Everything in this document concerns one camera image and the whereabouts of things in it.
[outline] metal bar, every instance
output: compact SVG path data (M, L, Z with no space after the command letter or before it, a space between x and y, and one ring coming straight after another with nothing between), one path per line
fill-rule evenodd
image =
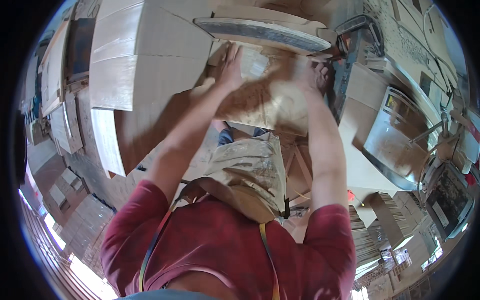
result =
M438 122L437 124L435 124L433 127L431 127L430 129L428 129L427 131L425 131L424 133L422 133L421 135L417 136L416 138L408 141L410 144L412 143L416 143L418 142L419 140L423 139L424 137L428 136L430 133L434 132L435 130L437 130L437 128L439 128L440 126L443 125L443 122Z

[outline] yellow strap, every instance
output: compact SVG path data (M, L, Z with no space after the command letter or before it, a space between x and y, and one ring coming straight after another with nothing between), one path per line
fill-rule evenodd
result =
M276 275L275 265L273 264L272 255L270 253L270 248L267 244L267 233L265 231L265 223L260 223L260 235L262 236L262 241L264 242L265 250L267 251L268 258L270 259L270 263L272 264L273 268L273 293L272 293L272 300L280 300L280 286L278 284L278 276Z

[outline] wooden panel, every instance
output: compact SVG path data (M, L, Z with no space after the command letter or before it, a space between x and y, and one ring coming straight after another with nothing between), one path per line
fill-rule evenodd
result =
M133 81L138 55L90 64L90 107L133 110Z
M102 7L110 2L112 1L102 3ZM92 40L90 64L135 54L135 43L142 10L143 3L138 3L103 19L97 19Z
M65 107L67 110L68 123L72 137L70 137L68 132L67 122L65 119L65 110L63 106L52 112L50 126L53 137L58 141L60 147L72 154L83 147L78 127L75 95L66 95Z
M194 23L215 38L271 46L300 55L309 55L331 47L329 42L317 36L259 21L198 18Z
M42 59L42 114L44 117L64 101L63 60L69 22L63 22L53 36Z
M212 45L211 36L162 6L163 1L145 2L138 27L136 54L206 60Z
M115 124L113 110L92 109L90 112L96 147L103 169L126 176L120 156L117 133L112 126Z
M164 8L191 9L191 1L110 2L102 5L111 6L112 13L105 8L94 33L91 107L133 111L159 96L191 89L204 70L212 39Z
M368 107L380 110L388 83L382 77L362 64L355 62L352 66L346 96Z
M396 191L398 187L361 153L376 116L373 108L355 99L346 99L338 130L347 159L347 186Z
M98 22L114 12L127 9L135 4L143 2L144 0L103 0L100 4L96 20Z

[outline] plywood sheet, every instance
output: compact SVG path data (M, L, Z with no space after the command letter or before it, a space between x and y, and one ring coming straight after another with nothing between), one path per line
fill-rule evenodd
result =
M109 6L111 2L113 1L102 2L99 15L104 5ZM92 39L90 64L135 54L135 43L143 5L140 2L105 18L97 18Z
M60 24L42 59L42 114L49 115L64 101L62 95L63 60L68 21Z
M346 96L355 99L376 111L380 110L387 90L385 79L364 65L355 62L352 66Z
M143 2L144 0L103 0L98 9L96 20L100 21L114 12L127 9L135 4Z
M159 96L191 89L204 70L212 39L182 15L204 1L111 2L102 3L94 32L91 107L133 111Z
M355 99L347 98L345 101L338 130L347 159L347 186L396 191L398 187L361 153L363 144L360 141L370 133L376 115L374 109Z
M165 3L145 2L138 27L136 54L206 60L212 45L211 36L190 23L191 20L188 22L165 10Z
M90 64L90 107L133 110L133 82L138 55Z
M68 132L67 120L65 119L65 109L63 106L60 106L52 112L50 127L53 137L58 141L60 147L65 149L68 153L73 154L83 147L78 126L76 98L74 94L66 95L65 108L72 136L70 137Z

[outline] wooden board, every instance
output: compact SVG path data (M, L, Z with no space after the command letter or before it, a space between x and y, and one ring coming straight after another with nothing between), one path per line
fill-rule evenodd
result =
M204 70L212 39L180 17L181 11L191 7L171 0L111 2L102 3L106 8L100 9L94 31L91 108L133 111L159 96L193 88ZM209 15L205 9L194 14Z
M387 87L388 82L385 79L364 65L355 62L345 95L379 111Z
M194 23L219 39L271 46L300 55L309 55L331 47L317 36L276 24L229 18L198 18Z
M72 137L70 137L68 132L63 106L57 108L51 113L50 126L53 137L57 140L58 145L68 153L73 154L83 147L78 126L75 95L66 95L65 107Z
M198 94L205 92L204 87L197 89ZM195 91L159 97L134 111L91 109L95 141L106 174L125 177L135 169L193 103L191 94Z
M47 47L40 64L41 67L38 68L38 71L42 72L42 114L44 117L64 101L62 94L64 89L63 64L68 30L68 21L60 24Z

